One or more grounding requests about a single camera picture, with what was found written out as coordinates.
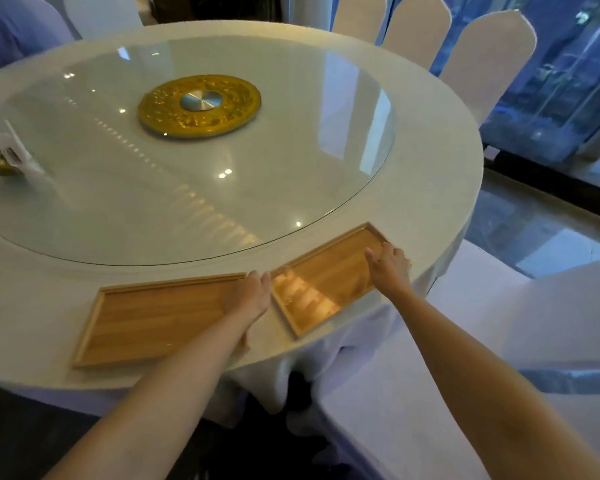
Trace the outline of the round glass turntable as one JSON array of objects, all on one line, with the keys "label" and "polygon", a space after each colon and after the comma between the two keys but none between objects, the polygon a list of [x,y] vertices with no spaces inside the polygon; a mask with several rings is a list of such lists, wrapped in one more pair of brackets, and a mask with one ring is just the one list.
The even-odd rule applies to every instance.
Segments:
[{"label": "round glass turntable", "polygon": [[[205,139],[156,135],[137,106],[197,74],[255,85],[254,120]],[[395,112],[368,71],[284,39],[207,36],[109,50],[0,102],[45,170],[0,177],[0,236],[54,258],[161,266],[285,237],[341,207],[376,175]]]}]

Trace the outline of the matte wooden tray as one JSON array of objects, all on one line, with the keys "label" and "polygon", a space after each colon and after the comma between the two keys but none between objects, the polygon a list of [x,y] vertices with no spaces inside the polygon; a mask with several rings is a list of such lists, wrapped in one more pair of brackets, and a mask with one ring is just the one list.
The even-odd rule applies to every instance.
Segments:
[{"label": "matte wooden tray", "polygon": [[72,360],[74,369],[162,358],[223,317],[222,296],[245,273],[103,287]]}]

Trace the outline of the silver turntable centre cap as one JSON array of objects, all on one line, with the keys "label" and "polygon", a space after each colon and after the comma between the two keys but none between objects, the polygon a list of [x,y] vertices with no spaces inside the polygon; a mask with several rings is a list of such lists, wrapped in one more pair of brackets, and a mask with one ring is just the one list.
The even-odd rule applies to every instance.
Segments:
[{"label": "silver turntable centre cap", "polygon": [[180,107],[188,112],[206,112],[216,109],[223,103],[221,93],[211,89],[194,89],[182,95]]}]

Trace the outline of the gold round turntable base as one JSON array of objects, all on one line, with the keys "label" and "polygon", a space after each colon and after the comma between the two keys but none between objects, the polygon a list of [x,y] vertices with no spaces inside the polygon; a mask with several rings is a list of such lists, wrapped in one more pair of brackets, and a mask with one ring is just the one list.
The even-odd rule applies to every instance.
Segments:
[{"label": "gold round turntable base", "polygon": [[[224,97],[206,112],[184,111],[180,97],[194,89],[211,89]],[[258,88],[247,80],[223,74],[197,74],[152,88],[140,100],[137,115],[148,131],[172,139],[205,139],[235,131],[254,120],[262,107]]]}]

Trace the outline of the white tablecloth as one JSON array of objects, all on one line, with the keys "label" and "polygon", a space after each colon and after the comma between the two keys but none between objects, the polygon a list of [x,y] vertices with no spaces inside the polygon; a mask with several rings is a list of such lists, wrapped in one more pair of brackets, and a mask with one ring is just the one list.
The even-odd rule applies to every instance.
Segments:
[{"label": "white tablecloth", "polygon": [[0,236],[0,387],[14,392],[133,386],[151,361],[74,369],[72,360],[101,287],[264,271],[369,222],[414,264],[426,292],[453,259],[482,181],[482,144],[464,103],[416,64],[366,42],[264,22],[214,21],[142,27],[81,40],[0,70],[0,102],[56,70],[109,50],[207,36],[284,39],[332,50],[373,76],[395,112],[395,138],[369,183],[341,207],[285,237],[216,258],[161,266],[105,266],[54,258]]}]

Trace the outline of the white covered chair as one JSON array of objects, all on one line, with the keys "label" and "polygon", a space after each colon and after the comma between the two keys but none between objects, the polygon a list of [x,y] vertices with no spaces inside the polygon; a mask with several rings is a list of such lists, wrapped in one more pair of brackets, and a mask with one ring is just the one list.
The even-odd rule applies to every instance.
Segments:
[{"label": "white covered chair", "polygon": [[0,69],[75,41],[64,17],[45,0],[0,0]]},{"label": "white covered chair", "polygon": [[451,23],[444,0],[401,0],[391,15],[382,47],[429,71]]},{"label": "white covered chair", "polygon": [[387,0],[338,0],[331,31],[375,45],[387,7]]},{"label": "white covered chair", "polygon": [[520,10],[482,15],[462,30],[439,79],[481,126],[528,63],[536,45],[536,31]]},{"label": "white covered chair", "polygon": [[63,0],[82,39],[99,39],[144,26],[135,0]]},{"label": "white covered chair", "polygon": [[[463,241],[428,301],[509,362],[600,454],[600,261],[530,279]],[[353,328],[287,416],[355,480],[487,480],[394,307]]]}]

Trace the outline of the glossy wooden tray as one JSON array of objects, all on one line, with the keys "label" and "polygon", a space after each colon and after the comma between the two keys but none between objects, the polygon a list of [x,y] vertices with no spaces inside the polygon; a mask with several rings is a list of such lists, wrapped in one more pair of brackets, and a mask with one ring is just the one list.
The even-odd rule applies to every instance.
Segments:
[{"label": "glossy wooden tray", "polygon": [[389,240],[366,222],[271,272],[272,297],[296,339],[375,290],[366,249]]}]

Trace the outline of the white paper napkins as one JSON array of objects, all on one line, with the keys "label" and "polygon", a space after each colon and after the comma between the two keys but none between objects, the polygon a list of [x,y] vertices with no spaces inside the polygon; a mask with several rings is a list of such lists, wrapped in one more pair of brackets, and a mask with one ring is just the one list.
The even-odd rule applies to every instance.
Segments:
[{"label": "white paper napkins", "polygon": [[5,129],[0,130],[0,155],[15,170],[17,176],[38,178],[45,170],[26,149],[12,124],[4,120]]}]

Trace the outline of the person's right forearm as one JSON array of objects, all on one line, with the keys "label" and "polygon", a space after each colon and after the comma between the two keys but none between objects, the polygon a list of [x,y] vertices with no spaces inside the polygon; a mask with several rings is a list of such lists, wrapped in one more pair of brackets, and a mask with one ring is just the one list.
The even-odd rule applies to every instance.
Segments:
[{"label": "person's right forearm", "polygon": [[600,456],[528,380],[412,290],[381,291],[491,480],[600,480]]}]

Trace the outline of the person's left hand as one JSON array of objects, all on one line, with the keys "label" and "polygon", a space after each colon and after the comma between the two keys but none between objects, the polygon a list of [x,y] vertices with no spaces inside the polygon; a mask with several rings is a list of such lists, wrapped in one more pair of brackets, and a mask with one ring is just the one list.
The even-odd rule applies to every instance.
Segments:
[{"label": "person's left hand", "polygon": [[251,271],[229,289],[222,298],[225,317],[240,321],[248,327],[266,313],[271,304],[270,306],[259,306],[260,278],[262,275],[257,271]]}]

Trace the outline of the glass window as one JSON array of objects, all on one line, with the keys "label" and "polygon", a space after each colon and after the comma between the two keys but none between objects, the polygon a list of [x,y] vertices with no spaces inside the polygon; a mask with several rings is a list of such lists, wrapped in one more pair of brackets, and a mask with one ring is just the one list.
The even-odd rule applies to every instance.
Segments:
[{"label": "glass window", "polygon": [[558,162],[600,128],[600,0],[443,0],[452,23],[431,72],[439,75],[461,31],[482,15],[514,9],[537,46],[480,127],[483,144]]}]

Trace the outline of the person's right hand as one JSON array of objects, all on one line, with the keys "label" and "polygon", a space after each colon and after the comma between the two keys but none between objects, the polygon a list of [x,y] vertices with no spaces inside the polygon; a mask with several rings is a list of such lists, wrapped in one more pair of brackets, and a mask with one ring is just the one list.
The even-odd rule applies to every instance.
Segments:
[{"label": "person's right hand", "polygon": [[403,250],[384,242],[379,252],[374,253],[381,262],[380,272],[376,276],[370,276],[375,288],[391,301],[412,291],[409,276],[411,262]]}]

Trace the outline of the person's left forearm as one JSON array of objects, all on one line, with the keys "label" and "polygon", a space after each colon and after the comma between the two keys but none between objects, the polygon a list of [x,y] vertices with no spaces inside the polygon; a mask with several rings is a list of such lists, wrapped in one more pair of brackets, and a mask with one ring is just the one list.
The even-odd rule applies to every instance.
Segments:
[{"label": "person's left forearm", "polygon": [[263,311],[232,311],[149,371],[42,480],[165,480],[238,342]]}]

